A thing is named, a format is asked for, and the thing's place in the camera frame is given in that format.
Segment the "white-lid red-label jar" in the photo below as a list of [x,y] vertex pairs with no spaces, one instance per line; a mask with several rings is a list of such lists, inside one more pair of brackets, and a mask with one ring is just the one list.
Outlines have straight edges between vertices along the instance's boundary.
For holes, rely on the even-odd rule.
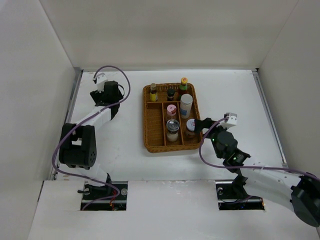
[[195,133],[195,119],[194,118],[190,118],[187,120],[186,122],[186,129],[185,129],[185,137],[187,139],[192,139],[196,136]]

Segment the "chrome-top glass shaker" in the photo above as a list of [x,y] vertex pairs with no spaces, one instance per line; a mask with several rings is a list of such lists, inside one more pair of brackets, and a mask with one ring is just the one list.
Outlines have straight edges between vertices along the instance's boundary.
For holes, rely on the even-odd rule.
[[169,142],[175,142],[178,137],[178,131],[180,130],[180,123],[176,119],[170,119],[166,122],[166,138]]

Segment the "tall silver-lid bead jar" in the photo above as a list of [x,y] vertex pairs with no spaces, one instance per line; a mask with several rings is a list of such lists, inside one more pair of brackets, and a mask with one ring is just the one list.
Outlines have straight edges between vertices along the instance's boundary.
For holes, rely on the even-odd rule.
[[181,118],[187,119],[190,116],[192,104],[193,97],[190,94],[186,93],[181,96],[179,109]]

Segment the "pink-lid spice jar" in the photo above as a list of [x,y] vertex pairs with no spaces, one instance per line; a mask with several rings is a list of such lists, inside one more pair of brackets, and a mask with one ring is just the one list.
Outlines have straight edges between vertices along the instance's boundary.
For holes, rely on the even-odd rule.
[[177,118],[177,107],[174,104],[169,104],[166,107],[165,121],[175,120]]

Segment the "small gold-cap yellow bottle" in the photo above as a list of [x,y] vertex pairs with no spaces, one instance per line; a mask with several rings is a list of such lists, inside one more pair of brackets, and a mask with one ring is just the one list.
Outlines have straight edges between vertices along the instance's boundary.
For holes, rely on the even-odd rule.
[[158,101],[158,91],[157,91],[157,85],[155,83],[152,83],[150,85],[149,97],[151,102]]

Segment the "small dark-lid pepper shaker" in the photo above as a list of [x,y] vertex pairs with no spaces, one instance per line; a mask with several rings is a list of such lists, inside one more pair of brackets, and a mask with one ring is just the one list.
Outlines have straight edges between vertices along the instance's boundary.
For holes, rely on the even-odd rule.
[[174,100],[174,96],[175,96],[175,90],[173,88],[169,88],[167,90],[167,101],[171,102]]

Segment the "yellow-cap brown sauce bottle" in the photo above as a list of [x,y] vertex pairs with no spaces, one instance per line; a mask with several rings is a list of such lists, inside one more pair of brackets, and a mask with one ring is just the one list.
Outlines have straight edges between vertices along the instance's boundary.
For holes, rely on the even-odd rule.
[[188,93],[188,79],[186,77],[182,77],[180,80],[180,85],[178,87],[178,99],[180,100],[182,95]]

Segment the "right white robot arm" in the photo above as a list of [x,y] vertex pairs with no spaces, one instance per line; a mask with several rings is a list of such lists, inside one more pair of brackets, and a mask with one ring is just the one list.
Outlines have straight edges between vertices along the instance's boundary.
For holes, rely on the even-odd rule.
[[203,138],[209,139],[222,165],[203,160],[210,167],[226,169],[236,174],[232,192],[238,198],[260,197],[291,210],[305,224],[320,226],[320,179],[312,173],[284,167],[270,167],[251,160],[238,148],[238,141],[228,128],[237,124],[236,115],[226,113],[220,120],[211,118],[194,121],[195,133],[206,129]]

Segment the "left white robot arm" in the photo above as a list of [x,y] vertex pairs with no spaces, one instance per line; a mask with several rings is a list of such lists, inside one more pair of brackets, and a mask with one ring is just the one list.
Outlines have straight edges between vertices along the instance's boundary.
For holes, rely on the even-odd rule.
[[111,177],[100,168],[97,160],[96,135],[99,129],[113,120],[119,111],[118,102],[124,98],[124,88],[116,81],[102,80],[97,90],[90,92],[95,106],[93,111],[76,123],[66,123],[62,127],[61,139],[72,132],[59,148],[61,174],[91,180],[88,187],[91,194],[95,191],[100,199],[108,199],[117,191],[111,186]]

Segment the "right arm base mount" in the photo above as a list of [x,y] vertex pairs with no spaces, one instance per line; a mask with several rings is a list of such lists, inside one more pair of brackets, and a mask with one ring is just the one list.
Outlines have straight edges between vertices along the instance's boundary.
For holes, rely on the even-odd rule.
[[249,195],[245,191],[246,180],[245,177],[237,176],[234,180],[215,182],[220,211],[265,210],[261,197]]

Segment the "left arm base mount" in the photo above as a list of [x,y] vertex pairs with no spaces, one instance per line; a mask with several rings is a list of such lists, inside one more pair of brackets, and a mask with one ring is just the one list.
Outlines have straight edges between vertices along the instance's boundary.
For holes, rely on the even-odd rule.
[[117,191],[112,187],[95,186],[85,182],[83,189],[77,191],[82,197],[80,209],[82,211],[125,211],[127,209],[128,182],[116,181],[112,185],[119,189],[118,196],[115,196]]

